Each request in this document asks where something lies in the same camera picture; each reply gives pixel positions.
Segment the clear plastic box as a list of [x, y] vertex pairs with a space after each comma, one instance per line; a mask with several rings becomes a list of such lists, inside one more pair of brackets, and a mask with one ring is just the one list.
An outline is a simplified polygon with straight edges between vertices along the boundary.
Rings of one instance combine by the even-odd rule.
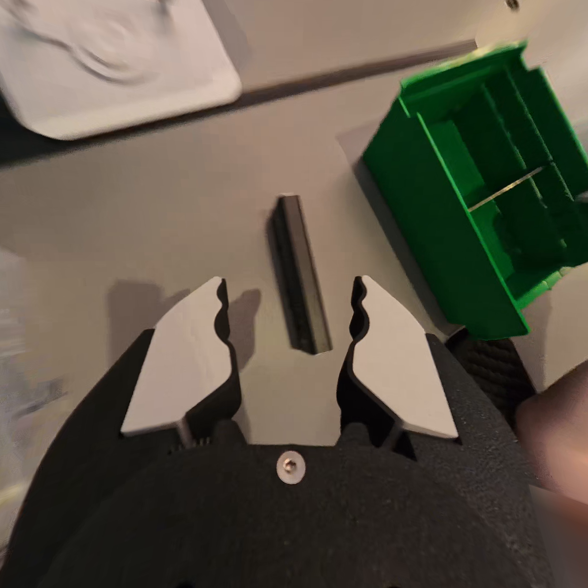
[[28, 287], [25, 262], [1, 248], [1, 506], [25, 493], [32, 477], [43, 409], [62, 395], [62, 381], [35, 382], [26, 370]]

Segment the white metal stand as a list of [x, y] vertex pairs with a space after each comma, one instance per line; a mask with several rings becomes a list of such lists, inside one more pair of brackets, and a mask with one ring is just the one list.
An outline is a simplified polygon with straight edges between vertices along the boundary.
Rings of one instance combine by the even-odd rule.
[[1, 93], [71, 141], [230, 104], [242, 83], [202, 1], [1, 1]]

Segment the person's right forearm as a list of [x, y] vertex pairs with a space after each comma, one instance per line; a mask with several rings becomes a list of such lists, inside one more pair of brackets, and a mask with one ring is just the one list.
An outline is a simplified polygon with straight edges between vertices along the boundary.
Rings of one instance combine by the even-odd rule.
[[542, 487], [587, 503], [587, 362], [516, 412], [516, 433]]

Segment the green plastic bin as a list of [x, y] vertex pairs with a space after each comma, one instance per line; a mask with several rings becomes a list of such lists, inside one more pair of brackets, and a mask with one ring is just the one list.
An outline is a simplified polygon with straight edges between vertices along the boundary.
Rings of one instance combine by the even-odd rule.
[[528, 334], [587, 263], [587, 156], [526, 46], [405, 78], [362, 155], [446, 320], [484, 341]]

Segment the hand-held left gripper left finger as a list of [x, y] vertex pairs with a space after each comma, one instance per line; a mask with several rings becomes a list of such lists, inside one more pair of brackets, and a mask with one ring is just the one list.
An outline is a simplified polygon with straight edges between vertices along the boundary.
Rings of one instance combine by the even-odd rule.
[[211, 442], [215, 426], [233, 418], [241, 388], [228, 308], [226, 280], [215, 276], [158, 321], [122, 436], [172, 430], [192, 447]]

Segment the dark grey usb hub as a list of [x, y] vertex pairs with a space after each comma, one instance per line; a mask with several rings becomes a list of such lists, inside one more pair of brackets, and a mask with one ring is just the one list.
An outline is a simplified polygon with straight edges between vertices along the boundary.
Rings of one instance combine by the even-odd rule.
[[333, 349], [299, 195], [276, 198], [266, 235], [290, 346], [308, 355]]

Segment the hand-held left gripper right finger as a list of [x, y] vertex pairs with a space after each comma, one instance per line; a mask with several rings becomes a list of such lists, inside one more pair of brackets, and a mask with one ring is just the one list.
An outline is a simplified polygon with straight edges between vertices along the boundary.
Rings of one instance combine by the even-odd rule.
[[368, 275], [351, 294], [351, 341], [336, 385], [341, 434], [360, 424], [371, 445], [394, 446], [405, 433], [459, 439], [428, 334]]

